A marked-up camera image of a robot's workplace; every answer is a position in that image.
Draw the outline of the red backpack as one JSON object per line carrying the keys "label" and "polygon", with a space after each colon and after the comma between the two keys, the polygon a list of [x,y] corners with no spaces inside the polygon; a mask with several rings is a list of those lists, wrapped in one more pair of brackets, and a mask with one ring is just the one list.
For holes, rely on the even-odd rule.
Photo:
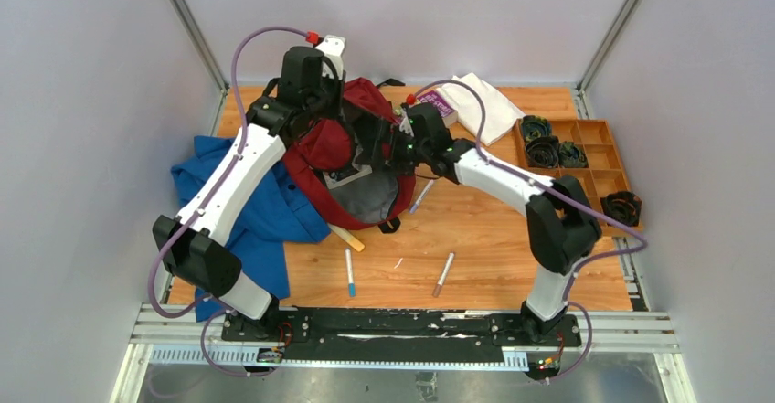
{"label": "red backpack", "polygon": [[384,145],[385,167],[372,167],[370,175],[333,190],[324,183],[323,172],[353,162],[362,164],[366,123],[378,119],[391,122],[392,134],[397,117],[378,85],[365,78],[349,80],[340,118],[316,122],[282,158],[298,189],[329,224],[351,230],[377,227],[384,234],[400,228],[399,215],[409,207],[416,177],[389,166],[389,135]]}

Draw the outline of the purple green book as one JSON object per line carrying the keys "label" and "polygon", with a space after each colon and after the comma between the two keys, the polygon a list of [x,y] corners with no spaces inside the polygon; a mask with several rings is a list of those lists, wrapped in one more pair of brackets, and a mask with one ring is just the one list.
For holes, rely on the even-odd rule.
{"label": "purple green book", "polygon": [[446,127],[451,127],[458,121],[458,112],[452,102],[438,90],[429,90],[417,96],[417,100],[432,104],[438,111]]}

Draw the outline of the little women book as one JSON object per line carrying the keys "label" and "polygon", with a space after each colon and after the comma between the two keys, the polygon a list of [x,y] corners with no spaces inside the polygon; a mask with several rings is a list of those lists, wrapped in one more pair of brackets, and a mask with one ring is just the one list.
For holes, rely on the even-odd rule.
{"label": "little women book", "polygon": [[367,164],[349,164],[338,170],[323,172],[324,183],[326,187],[333,190],[340,186],[345,186],[357,179],[363,178],[372,173],[372,167]]}

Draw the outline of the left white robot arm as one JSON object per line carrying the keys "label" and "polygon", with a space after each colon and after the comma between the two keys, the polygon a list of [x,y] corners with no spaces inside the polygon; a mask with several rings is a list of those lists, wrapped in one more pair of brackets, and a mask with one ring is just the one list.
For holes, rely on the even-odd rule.
{"label": "left white robot arm", "polygon": [[290,48],[280,77],[250,105],[245,127],[213,174],[175,217],[154,222],[161,266],[245,316],[245,330],[259,342],[280,330],[280,317],[270,311],[274,297],[245,273],[226,244],[253,191],[287,148],[318,120],[340,116],[344,51],[344,40],[333,37],[316,47]]}

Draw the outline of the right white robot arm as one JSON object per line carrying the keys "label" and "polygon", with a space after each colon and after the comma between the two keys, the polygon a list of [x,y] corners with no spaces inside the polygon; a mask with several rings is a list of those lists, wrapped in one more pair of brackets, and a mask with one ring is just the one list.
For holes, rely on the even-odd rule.
{"label": "right white robot arm", "polygon": [[400,108],[399,121],[381,120],[372,129],[358,124],[359,163],[411,175],[419,164],[456,185],[468,186],[515,209],[526,219],[537,263],[533,287],[522,303],[522,333],[532,345],[557,336],[568,309],[568,286],[577,263],[601,237],[579,180],[553,179],[499,161],[475,141],[455,138],[429,103]]}

